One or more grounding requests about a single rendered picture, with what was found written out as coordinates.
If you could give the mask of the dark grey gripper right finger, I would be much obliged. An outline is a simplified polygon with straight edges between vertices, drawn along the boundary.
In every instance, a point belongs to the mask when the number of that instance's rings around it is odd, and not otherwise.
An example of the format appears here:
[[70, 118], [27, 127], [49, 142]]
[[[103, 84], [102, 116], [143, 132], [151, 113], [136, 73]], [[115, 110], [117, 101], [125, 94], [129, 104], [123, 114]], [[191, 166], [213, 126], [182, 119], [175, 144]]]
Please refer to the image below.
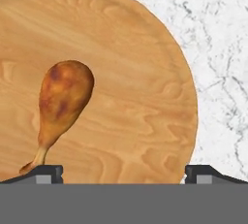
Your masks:
[[186, 184], [248, 184], [248, 181], [223, 175], [210, 165], [187, 165], [185, 175]]

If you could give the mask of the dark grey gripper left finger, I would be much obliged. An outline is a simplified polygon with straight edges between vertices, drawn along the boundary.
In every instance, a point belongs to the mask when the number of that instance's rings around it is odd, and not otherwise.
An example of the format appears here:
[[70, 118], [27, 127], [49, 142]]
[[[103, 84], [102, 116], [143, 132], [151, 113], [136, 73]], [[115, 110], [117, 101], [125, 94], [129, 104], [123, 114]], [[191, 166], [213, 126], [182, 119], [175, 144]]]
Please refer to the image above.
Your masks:
[[0, 184], [61, 184], [63, 182], [62, 175], [62, 165], [41, 165], [26, 175], [0, 181]]

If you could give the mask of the round wooden plate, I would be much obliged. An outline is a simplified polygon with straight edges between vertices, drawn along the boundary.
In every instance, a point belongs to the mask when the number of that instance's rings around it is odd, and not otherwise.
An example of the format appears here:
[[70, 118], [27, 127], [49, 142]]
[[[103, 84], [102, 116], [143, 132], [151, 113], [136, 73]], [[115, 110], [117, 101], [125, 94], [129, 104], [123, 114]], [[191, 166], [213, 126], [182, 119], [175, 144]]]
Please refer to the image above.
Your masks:
[[75, 59], [95, 78], [89, 104], [46, 160], [68, 183], [177, 183], [198, 126], [190, 68], [136, 0], [0, 0], [0, 180], [38, 143], [46, 71]]

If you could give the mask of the brown chicken drumstick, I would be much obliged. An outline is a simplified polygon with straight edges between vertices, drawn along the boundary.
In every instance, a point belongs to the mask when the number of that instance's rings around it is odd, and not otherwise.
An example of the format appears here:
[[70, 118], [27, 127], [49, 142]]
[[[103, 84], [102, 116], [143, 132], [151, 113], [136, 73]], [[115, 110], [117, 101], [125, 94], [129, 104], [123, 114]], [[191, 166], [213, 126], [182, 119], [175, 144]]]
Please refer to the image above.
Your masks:
[[34, 159], [19, 170], [21, 175], [44, 165], [48, 150], [74, 125], [88, 104], [93, 87], [91, 70], [79, 61], [61, 61], [47, 71], [39, 96], [39, 147]]

